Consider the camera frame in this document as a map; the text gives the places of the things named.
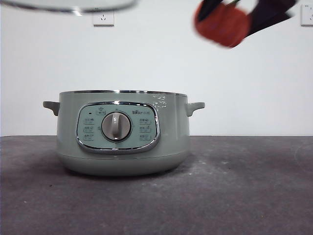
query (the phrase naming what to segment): rotary knob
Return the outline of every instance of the rotary knob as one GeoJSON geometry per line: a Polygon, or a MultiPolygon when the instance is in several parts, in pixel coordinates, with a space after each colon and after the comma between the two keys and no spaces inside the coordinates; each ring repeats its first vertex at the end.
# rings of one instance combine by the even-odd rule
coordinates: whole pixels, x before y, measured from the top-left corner
{"type": "Polygon", "coordinates": [[[131,130],[131,122],[125,114],[115,112],[102,120],[102,132],[112,141],[126,138],[131,130]]]}

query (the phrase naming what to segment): pot base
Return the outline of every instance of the pot base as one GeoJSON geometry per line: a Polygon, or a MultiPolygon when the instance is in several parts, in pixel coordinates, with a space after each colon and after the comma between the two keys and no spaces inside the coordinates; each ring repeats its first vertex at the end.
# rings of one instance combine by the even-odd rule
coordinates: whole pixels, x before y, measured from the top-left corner
{"type": "Polygon", "coordinates": [[[182,152],[145,159],[86,159],[58,154],[63,165],[73,171],[98,176],[134,176],[170,170],[181,164],[189,155],[182,152]]]}

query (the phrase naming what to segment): wall socket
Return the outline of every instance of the wall socket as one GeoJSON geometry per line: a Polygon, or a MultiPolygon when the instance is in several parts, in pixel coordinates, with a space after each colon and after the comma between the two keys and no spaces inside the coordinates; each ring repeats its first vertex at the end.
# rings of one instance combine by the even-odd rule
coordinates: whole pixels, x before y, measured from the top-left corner
{"type": "Polygon", "coordinates": [[[304,27],[313,26],[313,5],[311,4],[301,5],[301,26],[304,27]]]}
{"type": "Polygon", "coordinates": [[[114,11],[93,13],[92,23],[93,26],[114,26],[114,11]]]}

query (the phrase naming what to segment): red tomato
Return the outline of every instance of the red tomato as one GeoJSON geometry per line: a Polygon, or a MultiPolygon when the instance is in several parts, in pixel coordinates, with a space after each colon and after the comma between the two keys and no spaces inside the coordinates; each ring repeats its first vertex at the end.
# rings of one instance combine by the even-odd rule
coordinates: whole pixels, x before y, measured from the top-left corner
{"type": "Polygon", "coordinates": [[[237,46],[249,33],[251,18],[233,4],[220,3],[203,21],[198,21],[202,3],[195,13],[194,24],[203,37],[226,47],[237,46]]]}

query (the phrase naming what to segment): glass lid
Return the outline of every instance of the glass lid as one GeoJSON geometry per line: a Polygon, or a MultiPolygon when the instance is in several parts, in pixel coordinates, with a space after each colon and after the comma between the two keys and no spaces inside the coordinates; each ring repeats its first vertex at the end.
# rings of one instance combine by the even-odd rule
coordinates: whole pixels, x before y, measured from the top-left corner
{"type": "Polygon", "coordinates": [[[134,6],[136,2],[137,0],[0,0],[2,5],[73,14],[121,10],[134,6]]]}

